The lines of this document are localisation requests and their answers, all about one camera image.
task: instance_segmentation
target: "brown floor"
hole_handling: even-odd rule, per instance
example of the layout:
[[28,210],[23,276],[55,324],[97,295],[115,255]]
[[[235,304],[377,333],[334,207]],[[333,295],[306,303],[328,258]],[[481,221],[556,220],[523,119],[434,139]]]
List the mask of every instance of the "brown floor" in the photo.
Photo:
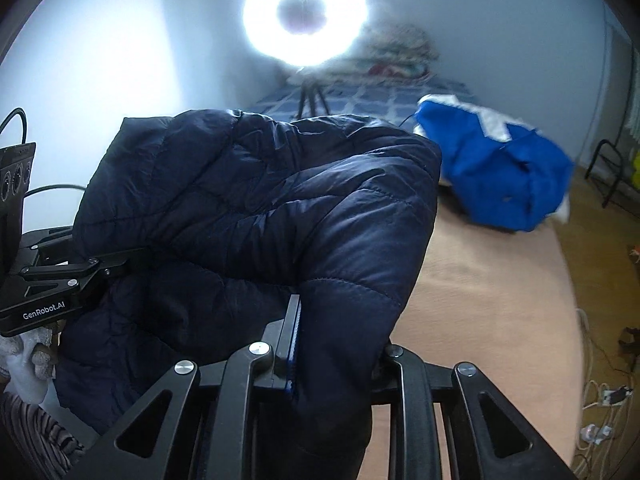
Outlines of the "brown floor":
[[[616,205],[602,209],[601,201],[593,184],[585,181],[581,173],[576,174],[571,189],[570,221],[567,225],[556,224],[556,232],[574,282],[577,305],[588,315],[591,336],[609,355],[613,367],[628,370],[627,362],[618,355],[618,337],[625,326],[640,326],[640,281],[626,253],[629,244],[640,244],[640,220]],[[640,383],[639,374],[634,377]],[[629,383],[625,374],[612,370],[598,349],[594,350],[591,379],[613,388]],[[588,408],[584,410],[583,426],[590,423],[600,426],[606,415],[607,408]],[[639,429],[640,400],[636,399],[625,434],[613,441],[610,474],[615,472]],[[600,478],[600,465],[599,457],[590,464],[590,479]]]

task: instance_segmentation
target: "dark blue jacket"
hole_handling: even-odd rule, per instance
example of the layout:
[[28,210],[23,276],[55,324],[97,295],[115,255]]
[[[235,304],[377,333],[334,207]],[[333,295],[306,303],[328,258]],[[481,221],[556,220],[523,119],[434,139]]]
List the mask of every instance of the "dark blue jacket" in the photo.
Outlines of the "dark blue jacket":
[[223,360],[302,313],[295,410],[320,433],[369,402],[436,215],[440,152],[384,121],[239,111],[125,119],[74,223],[82,256],[149,246],[62,335],[60,403],[103,433],[176,361]]

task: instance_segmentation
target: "silver screw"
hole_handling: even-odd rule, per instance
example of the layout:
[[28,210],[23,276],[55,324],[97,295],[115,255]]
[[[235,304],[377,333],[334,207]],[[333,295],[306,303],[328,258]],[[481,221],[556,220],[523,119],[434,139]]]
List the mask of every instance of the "silver screw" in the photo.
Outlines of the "silver screw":
[[478,369],[471,363],[460,363],[458,365],[458,372],[466,377],[473,377]]
[[196,365],[193,364],[191,361],[184,360],[184,361],[178,361],[174,366],[174,370],[175,370],[175,373],[179,375],[186,375],[193,372],[193,369],[195,367]]
[[400,357],[404,353],[404,348],[399,345],[387,345],[385,352],[389,357]]
[[249,345],[249,352],[254,355],[265,355],[270,350],[270,348],[271,347],[268,343],[257,341]]

